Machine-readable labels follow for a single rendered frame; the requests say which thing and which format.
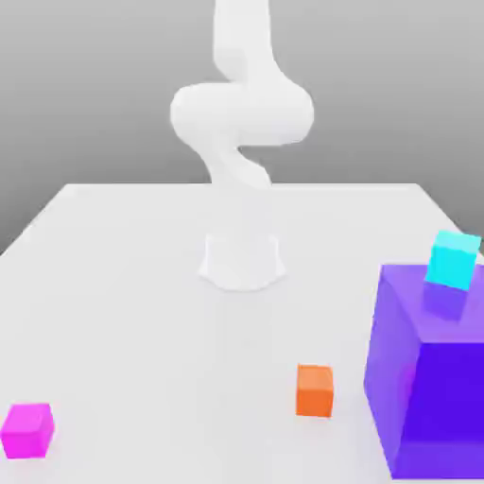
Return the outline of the small orange cube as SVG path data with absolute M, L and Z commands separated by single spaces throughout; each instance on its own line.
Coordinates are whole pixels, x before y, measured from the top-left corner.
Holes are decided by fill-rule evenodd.
M 330 418 L 334 404 L 333 370 L 328 366 L 299 365 L 296 414 Z

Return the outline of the small cyan cube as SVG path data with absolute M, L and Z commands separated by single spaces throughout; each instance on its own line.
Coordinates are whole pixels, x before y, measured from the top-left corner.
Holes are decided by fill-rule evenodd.
M 468 291 L 481 240 L 479 235 L 439 231 L 432 245 L 425 280 Z

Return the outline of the small magenta cube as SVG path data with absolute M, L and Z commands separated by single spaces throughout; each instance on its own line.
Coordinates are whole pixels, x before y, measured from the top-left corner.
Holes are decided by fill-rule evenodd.
M 44 458 L 54 430 L 48 403 L 14 404 L 0 428 L 0 441 L 8 459 Z

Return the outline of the large purple box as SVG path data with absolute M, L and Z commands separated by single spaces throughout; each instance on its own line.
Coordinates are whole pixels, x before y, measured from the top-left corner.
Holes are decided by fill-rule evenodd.
M 484 266 L 467 291 L 380 271 L 364 376 L 389 472 L 484 479 Z

